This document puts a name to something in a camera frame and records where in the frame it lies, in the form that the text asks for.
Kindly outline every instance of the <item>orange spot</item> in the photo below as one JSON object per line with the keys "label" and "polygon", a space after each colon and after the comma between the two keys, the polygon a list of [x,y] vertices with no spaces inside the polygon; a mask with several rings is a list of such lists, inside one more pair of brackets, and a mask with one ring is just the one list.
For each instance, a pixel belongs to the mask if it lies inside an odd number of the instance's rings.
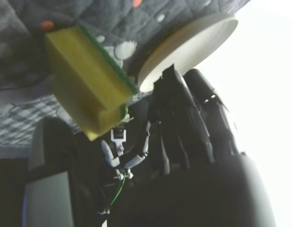
{"label": "orange spot", "polygon": [[51,31],[54,27],[54,23],[51,21],[44,21],[41,23],[41,28],[43,31]]}
{"label": "orange spot", "polygon": [[143,1],[143,0],[133,0],[133,1],[132,1],[132,6],[133,6],[134,8],[137,8],[137,7],[139,7],[139,6],[142,4],[142,1]]}

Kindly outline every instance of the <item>white plate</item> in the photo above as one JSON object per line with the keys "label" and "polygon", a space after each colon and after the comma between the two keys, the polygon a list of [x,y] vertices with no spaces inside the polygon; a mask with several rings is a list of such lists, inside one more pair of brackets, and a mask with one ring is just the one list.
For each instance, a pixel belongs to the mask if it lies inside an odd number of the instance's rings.
{"label": "white plate", "polygon": [[201,63],[228,39],[237,24],[234,16],[220,13],[184,26],[167,38],[146,60],[137,81],[140,91],[152,91],[162,71],[172,64],[183,75]]}

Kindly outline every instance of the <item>white background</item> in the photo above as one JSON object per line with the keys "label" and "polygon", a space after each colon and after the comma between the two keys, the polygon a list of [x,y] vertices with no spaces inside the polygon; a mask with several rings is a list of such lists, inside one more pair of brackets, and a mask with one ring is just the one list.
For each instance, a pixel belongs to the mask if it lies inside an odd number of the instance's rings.
{"label": "white background", "polygon": [[292,227],[292,0],[251,0],[197,66],[217,88],[256,162],[278,227]]}

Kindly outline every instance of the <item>quilted fabric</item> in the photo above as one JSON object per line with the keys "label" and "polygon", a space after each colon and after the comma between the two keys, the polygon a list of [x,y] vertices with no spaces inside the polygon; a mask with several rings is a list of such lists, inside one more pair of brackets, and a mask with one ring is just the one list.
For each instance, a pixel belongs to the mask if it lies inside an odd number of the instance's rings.
{"label": "quilted fabric", "polygon": [[[43,49],[46,20],[61,29],[84,25],[134,81],[145,59],[168,36],[196,18],[234,14],[249,0],[0,0],[0,146],[29,146],[34,124],[58,116],[46,89],[27,90],[49,75]],[[144,96],[139,94],[131,103]]]}

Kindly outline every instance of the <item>yellow sponge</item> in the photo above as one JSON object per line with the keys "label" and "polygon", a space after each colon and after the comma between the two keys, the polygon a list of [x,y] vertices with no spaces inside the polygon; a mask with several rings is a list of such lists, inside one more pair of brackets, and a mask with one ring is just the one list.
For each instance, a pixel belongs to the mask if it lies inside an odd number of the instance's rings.
{"label": "yellow sponge", "polygon": [[46,34],[53,91],[90,140],[120,122],[135,85],[80,26]]}

